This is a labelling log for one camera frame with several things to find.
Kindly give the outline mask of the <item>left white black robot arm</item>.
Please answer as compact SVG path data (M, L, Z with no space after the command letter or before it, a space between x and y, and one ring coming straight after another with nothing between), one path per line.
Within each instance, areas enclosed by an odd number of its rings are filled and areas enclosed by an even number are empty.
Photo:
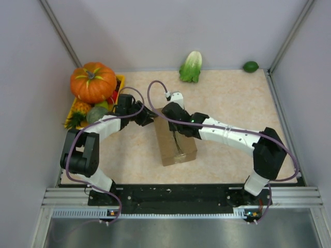
M108 136L121 131L131 121L146 126L156 114L143 102L130 94L119 96L113 111L106 111L85 128L67 132L60 166L74 182L84 183L100 192L99 198L106 205L117 200L116 183L99 168L100 143Z

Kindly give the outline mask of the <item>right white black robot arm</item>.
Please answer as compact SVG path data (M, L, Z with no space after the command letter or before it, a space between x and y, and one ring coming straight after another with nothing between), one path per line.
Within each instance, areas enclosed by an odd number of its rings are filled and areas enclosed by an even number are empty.
M186 137L219 142L242 150L253 158L253 171L243 188L227 193L230 206L258 204L262 189L270 181L277 179L287 153L274 129L266 127L263 131L256 132L232 128L206 114L196 112L190 115L175 102L168 103L161 112L171 119L171 131Z

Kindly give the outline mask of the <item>brown cardboard express box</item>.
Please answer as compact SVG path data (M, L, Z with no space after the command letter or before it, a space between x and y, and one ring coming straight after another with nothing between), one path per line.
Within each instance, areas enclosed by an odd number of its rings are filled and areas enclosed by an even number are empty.
M167 120L154 118L154 126L163 166L190 162L197 157L197 147L193 137L186 137L171 131Z

